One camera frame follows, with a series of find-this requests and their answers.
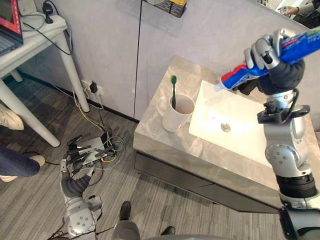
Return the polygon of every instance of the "baseboard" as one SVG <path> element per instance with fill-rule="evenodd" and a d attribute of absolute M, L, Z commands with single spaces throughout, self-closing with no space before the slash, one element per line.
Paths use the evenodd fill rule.
<path fill-rule="evenodd" d="M 32 81 L 35 81 L 35 82 L 37 82 L 37 83 L 39 83 L 39 84 L 45 85 L 45 86 L 47 86 L 47 87 L 49 87 L 49 88 L 52 88 L 52 89 L 54 89 L 54 90 L 57 90 L 54 86 L 52 86 L 50 83 L 48 83 L 48 82 L 46 82 L 46 81 L 43 81 L 43 80 L 41 80 L 41 79 L 39 79 L 39 78 L 37 78 L 37 77 L 35 77 L 35 76 L 31 76 L 31 75 L 29 75 L 29 74 L 27 74 L 27 73 L 24 73 L 24 72 L 21 72 L 21 71 L 18 71 L 18 72 L 19 72 L 20 75 L 21 75 L 22 77 L 24 77 L 24 78 L 27 78 L 27 79 L 32 80 Z M 63 88 L 61 88 L 61 87 L 57 87 L 57 88 L 60 89 L 61 91 L 63 91 L 64 93 L 70 95 L 70 96 L 73 95 L 73 93 L 70 92 L 70 91 L 68 91 L 68 90 L 65 90 L 65 89 L 63 89 Z M 92 100 L 90 100 L 90 99 L 87 99 L 87 102 L 88 102 L 89 104 L 92 104 L 92 105 L 96 106 L 96 107 L 100 107 L 100 104 L 99 104 L 99 103 L 97 103 L 97 102 L 95 102 L 95 101 L 92 101 Z M 111 113 L 113 113 L 113 114 L 116 114 L 116 115 L 120 116 L 120 117 L 123 117 L 123 118 L 125 118 L 125 119 L 128 119 L 128 120 L 130 120 L 130 121 L 132 121 L 132 122 L 135 122 L 135 123 L 137 123 L 137 124 L 140 122 L 138 119 L 135 119 L 135 118 L 133 118 L 133 117 L 131 117 L 131 116 L 128 116 L 128 115 L 123 114 L 123 113 L 121 113 L 121 112 L 119 112 L 119 111 L 113 110 L 113 109 L 111 109 L 111 108 L 109 108 L 109 107 L 107 107 L 107 106 L 104 106 L 104 105 L 102 105 L 102 106 L 103 106 L 103 109 L 104 109 L 104 110 L 107 110 L 107 111 L 109 111 L 109 112 L 111 112 Z"/>

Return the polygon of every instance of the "gray marble countertop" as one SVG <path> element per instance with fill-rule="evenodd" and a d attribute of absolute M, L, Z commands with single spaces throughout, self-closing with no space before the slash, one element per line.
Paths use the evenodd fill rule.
<path fill-rule="evenodd" d="M 169 99 L 171 96 L 172 75 L 176 75 L 178 79 L 176 92 L 190 96 L 194 102 L 197 100 L 202 80 L 217 84 L 220 79 L 219 75 L 208 68 L 179 56 L 174 57 L 134 132 L 133 147 L 253 199 L 280 207 L 282 204 L 278 196 L 278 184 L 271 167 L 189 134 L 188 123 L 176 133 L 163 128 L 157 102 L 160 97 Z M 257 89 L 250 96 L 239 92 L 235 94 L 261 104 L 266 100 Z M 320 150 L 309 116 L 306 117 L 304 137 L 309 147 L 308 161 L 319 189 Z"/>

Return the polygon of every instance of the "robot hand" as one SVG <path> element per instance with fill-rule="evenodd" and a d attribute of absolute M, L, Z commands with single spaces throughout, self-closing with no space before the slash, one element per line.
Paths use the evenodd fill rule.
<path fill-rule="evenodd" d="M 251 48 L 244 50 L 248 68 L 252 69 L 256 65 L 261 70 L 268 69 L 269 74 L 259 77 L 255 84 L 260 92 L 267 96 L 295 89 L 304 75 L 303 60 L 288 64 L 279 59 L 282 54 L 282 41 L 294 35 L 293 31 L 282 28 L 275 31 L 273 35 L 264 35 L 252 44 Z M 247 85 L 248 83 L 245 82 L 237 89 L 242 92 Z"/>

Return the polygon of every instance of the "white sneaker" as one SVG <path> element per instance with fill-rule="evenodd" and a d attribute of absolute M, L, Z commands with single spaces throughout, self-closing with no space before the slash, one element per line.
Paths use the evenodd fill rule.
<path fill-rule="evenodd" d="M 41 155 L 30 156 L 29 158 L 32 160 L 35 160 L 40 165 L 40 167 L 42 165 L 44 165 L 46 162 L 46 159 L 44 158 L 44 156 L 41 156 Z M 11 181 L 15 180 L 17 177 L 18 176 L 2 176 L 2 175 L 0 175 L 0 179 L 4 182 L 11 182 Z"/>
<path fill-rule="evenodd" d="M 30 156 L 29 158 L 35 160 L 40 165 L 40 167 L 42 167 L 46 162 L 45 157 L 42 155 Z"/>
<path fill-rule="evenodd" d="M 10 109 L 0 104 L 0 125 L 12 130 L 23 130 L 24 123 L 21 118 Z"/>

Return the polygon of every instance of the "laptop keyboard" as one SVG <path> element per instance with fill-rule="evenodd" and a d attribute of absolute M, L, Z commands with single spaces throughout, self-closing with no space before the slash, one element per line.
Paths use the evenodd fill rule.
<path fill-rule="evenodd" d="M 11 41 L 0 36 L 0 51 L 7 49 L 7 48 L 10 48 L 13 45 L 14 45 L 14 43 L 12 43 Z"/>

